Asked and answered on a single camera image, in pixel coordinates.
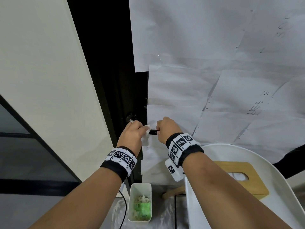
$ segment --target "glass panel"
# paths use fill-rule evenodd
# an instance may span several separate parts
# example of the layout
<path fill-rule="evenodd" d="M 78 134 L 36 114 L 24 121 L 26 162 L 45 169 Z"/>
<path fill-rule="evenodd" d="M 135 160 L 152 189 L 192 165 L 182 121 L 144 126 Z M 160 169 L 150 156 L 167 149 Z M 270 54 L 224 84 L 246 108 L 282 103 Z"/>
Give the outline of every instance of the glass panel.
<path fill-rule="evenodd" d="M 76 181 L 36 139 L 0 137 L 0 179 Z"/>
<path fill-rule="evenodd" d="M 28 131 L 1 104 L 0 132 L 28 133 Z"/>

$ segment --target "forearm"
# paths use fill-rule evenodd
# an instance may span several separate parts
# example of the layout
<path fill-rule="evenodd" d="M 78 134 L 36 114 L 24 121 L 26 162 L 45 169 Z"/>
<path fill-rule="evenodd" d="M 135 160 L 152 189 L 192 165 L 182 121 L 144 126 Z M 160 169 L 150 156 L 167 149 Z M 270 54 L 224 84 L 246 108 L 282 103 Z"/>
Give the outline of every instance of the forearm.
<path fill-rule="evenodd" d="M 212 229 L 290 228 L 202 152 L 183 170 Z"/>
<path fill-rule="evenodd" d="M 99 168 L 75 188 L 30 229 L 99 228 L 121 186 L 120 177 L 107 168 Z"/>

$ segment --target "hand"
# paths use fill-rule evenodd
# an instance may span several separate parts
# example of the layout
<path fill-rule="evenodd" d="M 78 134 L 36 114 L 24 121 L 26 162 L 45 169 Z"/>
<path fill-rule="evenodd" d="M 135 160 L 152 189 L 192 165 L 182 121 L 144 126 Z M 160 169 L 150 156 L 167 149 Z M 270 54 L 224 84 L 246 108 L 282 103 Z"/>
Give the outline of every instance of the hand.
<path fill-rule="evenodd" d="M 182 132 L 177 123 L 169 117 L 163 117 L 163 120 L 157 122 L 157 130 L 158 140 L 163 144 L 174 133 Z"/>
<path fill-rule="evenodd" d="M 146 131 L 149 129 L 147 126 L 143 126 L 141 122 L 134 121 L 128 123 L 120 135 L 117 142 L 117 147 L 125 146 L 130 149 L 137 157 L 142 146 L 141 138 L 146 135 Z"/>

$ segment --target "white tray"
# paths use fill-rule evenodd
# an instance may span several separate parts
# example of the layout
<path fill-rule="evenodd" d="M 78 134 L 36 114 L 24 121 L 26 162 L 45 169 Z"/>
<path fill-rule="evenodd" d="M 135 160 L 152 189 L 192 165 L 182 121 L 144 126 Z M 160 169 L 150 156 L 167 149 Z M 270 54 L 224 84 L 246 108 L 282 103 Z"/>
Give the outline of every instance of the white tray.
<path fill-rule="evenodd" d="M 270 162 L 250 150 L 234 145 L 209 144 L 202 148 L 213 161 L 249 162 L 269 190 L 269 195 L 260 201 L 293 229 L 305 228 L 303 208 L 286 179 Z M 211 228 L 187 178 L 185 178 L 185 193 L 189 228 Z"/>

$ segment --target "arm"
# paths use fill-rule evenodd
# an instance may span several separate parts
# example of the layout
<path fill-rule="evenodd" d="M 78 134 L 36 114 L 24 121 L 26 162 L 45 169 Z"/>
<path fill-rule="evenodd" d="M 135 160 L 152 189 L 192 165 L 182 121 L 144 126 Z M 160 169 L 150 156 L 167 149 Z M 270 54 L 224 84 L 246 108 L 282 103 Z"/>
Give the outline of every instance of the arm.
<path fill-rule="evenodd" d="M 158 121 L 157 130 L 163 144 L 172 134 L 181 132 L 170 118 Z M 183 170 L 211 228 L 291 229 L 204 153 L 187 156 Z"/>
<path fill-rule="evenodd" d="M 137 156 L 147 127 L 139 121 L 128 123 L 117 146 L 131 149 Z M 112 170 L 101 167 L 64 197 L 30 229 L 40 228 L 99 228 L 103 223 L 122 184 Z"/>

